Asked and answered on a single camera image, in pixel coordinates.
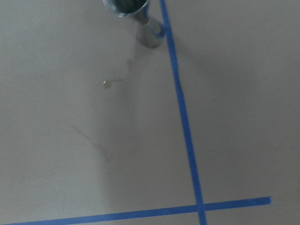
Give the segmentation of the steel double jigger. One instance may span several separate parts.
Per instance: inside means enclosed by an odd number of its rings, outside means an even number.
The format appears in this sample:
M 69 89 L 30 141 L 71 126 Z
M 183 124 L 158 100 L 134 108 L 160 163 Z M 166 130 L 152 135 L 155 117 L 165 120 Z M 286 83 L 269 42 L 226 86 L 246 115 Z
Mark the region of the steel double jigger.
M 147 48 L 159 46 L 165 36 L 162 23 L 148 14 L 148 0 L 104 0 L 105 7 L 120 18 L 138 23 L 136 40 Z

